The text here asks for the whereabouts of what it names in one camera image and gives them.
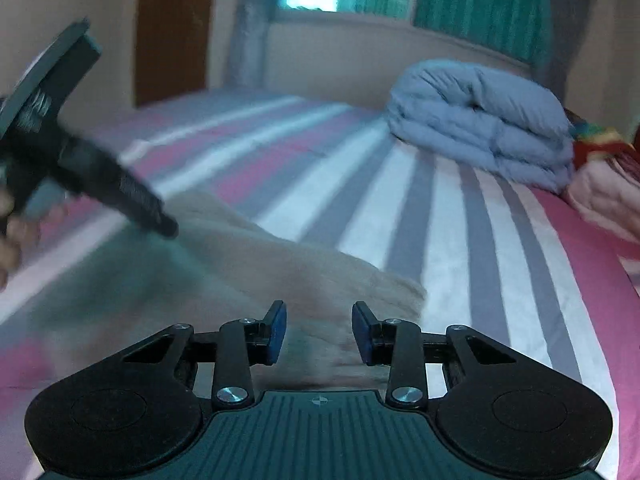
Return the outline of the person's left hand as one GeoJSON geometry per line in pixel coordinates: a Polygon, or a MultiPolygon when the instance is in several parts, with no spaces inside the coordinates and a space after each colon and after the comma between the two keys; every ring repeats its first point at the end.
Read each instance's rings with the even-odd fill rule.
{"type": "Polygon", "coordinates": [[[9,278],[21,264],[25,249],[38,243],[43,223],[57,222],[66,216],[64,204],[52,207],[37,220],[30,220],[14,214],[14,199],[5,189],[1,189],[1,215],[6,218],[6,232],[1,235],[1,289],[6,288],[9,278]]]}

